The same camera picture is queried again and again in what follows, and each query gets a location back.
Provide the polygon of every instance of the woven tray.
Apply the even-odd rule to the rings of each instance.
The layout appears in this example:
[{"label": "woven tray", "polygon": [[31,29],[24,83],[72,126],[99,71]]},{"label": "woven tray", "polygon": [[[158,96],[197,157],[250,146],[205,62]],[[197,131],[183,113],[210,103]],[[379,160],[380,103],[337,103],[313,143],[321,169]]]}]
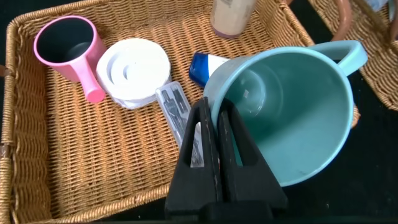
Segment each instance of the woven tray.
[{"label": "woven tray", "polygon": [[[333,1],[309,0],[328,28],[338,28],[338,10]],[[388,5],[374,12],[363,0],[351,2],[353,21],[345,39],[361,40],[369,60],[362,76],[379,99],[398,111],[398,41],[390,42]]]},{"label": "woven tray", "polygon": [[[87,103],[81,86],[43,66],[33,39],[44,24],[76,14],[92,20],[105,44],[131,37],[159,43],[190,103],[202,89],[188,77],[196,51],[224,57],[286,45],[312,45],[289,7],[259,0],[238,39],[217,37],[212,0],[90,0],[32,12],[7,30],[0,222],[78,223],[167,195],[178,148],[157,103],[125,110],[109,97]],[[356,123],[359,113],[356,110]]]}]

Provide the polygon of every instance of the mint green cup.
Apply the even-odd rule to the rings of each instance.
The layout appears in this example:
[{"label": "mint green cup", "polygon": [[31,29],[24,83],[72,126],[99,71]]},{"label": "mint green cup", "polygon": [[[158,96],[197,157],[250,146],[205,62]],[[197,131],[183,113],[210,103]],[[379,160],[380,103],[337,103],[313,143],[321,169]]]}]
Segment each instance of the mint green cup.
[{"label": "mint green cup", "polygon": [[367,60],[355,40],[280,47],[229,60],[211,75],[204,91],[214,128],[227,98],[279,184],[307,180],[343,147],[354,108],[347,76]]}]

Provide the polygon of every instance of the pink cup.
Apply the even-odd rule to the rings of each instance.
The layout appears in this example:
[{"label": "pink cup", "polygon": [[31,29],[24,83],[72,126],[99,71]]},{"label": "pink cup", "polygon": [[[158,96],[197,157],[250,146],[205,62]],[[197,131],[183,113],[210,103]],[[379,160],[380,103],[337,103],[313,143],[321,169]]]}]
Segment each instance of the pink cup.
[{"label": "pink cup", "polygon": [[105,51],[94,24],[81,16],[65,16],[49,22],[34,40],[36,57],[70,81],[80,82],[90,103],[105,98],[95,72]]}]

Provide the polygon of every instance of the beige bottle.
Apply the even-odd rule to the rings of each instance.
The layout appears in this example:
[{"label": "beige bottle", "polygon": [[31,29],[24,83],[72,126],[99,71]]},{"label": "beige bottle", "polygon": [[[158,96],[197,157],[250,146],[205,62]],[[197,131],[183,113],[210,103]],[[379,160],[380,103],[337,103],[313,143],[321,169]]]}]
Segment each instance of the beige bottle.
[{"label": "beige bottle", "polygon": [[211,26],[220,37],[238,37],[249,22],[257,0],[214,0]]}]

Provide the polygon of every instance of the clear plastic case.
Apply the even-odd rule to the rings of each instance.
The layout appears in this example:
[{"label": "clear plastic case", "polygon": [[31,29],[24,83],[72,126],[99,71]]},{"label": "clear plastic case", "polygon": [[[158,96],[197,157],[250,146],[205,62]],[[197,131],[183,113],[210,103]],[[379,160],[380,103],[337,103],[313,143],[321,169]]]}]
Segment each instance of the clear plastic case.
[{"label": "clear plastic case", "polygon": [[[179,82],[171,82],[156,90],[156,98],[174,135],[178,148],[181,149],[185,128],[191,106]],[[200,123],[195,128],[191,167],[203,167],[203,149],[201,146]]]}]

